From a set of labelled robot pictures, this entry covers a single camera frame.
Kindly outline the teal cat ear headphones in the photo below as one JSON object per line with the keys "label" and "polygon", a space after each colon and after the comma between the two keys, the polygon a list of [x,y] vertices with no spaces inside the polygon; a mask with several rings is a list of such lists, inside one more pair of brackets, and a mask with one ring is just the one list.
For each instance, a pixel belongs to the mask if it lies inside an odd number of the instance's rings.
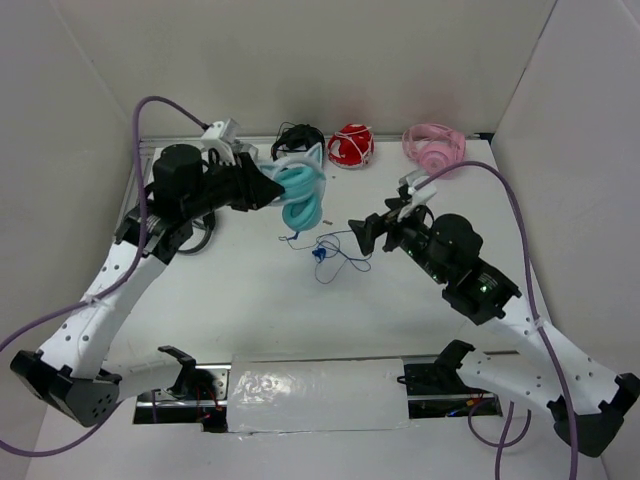
{"label": "teal cat ear headphones", "polygon": [[306,152],[294,152],[276,161],[259,162],[259,170],[284,188],[270,206],[282,208],[285,225],[294,232],[313,229],[322,219],[326,188],[320,142]]}

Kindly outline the black headphones under arm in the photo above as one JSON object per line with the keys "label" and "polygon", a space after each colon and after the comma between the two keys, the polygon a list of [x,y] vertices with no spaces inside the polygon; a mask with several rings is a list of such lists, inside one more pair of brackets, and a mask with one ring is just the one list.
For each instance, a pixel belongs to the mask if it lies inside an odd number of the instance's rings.
{"label": "black headphones under arm", "polygon": [[210,243],[216,228],[216,215],[210,213],[192,221],[193,236],[178,250],[181,255],[196,255]]}

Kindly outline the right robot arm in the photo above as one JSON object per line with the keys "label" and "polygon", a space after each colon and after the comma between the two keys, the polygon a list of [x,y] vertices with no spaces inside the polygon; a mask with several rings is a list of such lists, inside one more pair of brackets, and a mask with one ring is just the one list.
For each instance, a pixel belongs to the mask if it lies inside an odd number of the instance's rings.
{"label": "right robot arm", "polygon": [[349,221],[361,252],[371,254],[376,239],[383,237],[384,251],[404,251],[442,286],[442,297],[453,310],[507,340],[531,365],[516,370],[453,340],[436,358],[428,378],[448,392],[467,386],[521,402],[549,418],[564,442],[575,429],[579,453],[600,456],[639,399],[638,377],[599,364],[554,326],[534,318],[516,284],[481,259],[483,240],[466,218],[444,214],[427,225],[427,207],[403,216],[400,199],[386,204],[390,210],[384,215]]}

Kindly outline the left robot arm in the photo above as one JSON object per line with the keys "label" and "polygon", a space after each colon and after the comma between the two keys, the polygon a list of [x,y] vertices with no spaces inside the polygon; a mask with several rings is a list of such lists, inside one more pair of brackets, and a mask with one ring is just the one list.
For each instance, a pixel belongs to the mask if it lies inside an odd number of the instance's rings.
{"label": "left robot arm", "polygon": [[104,266],[61,327],[36,351],[19,351],[11,370],[38,398],[84,427],[117,404],[164,389],[176,399],[197,387],[196,361],[173,346],[118,363],[107,358],[117,332],[145,290],[192,236],[192,222],[229,206],[258,210],[284,189],[260,172],[256,147],[235,142],[230,159],[220,148],[188,144],[164,148],[152,167],[143,200],[117,229]]}

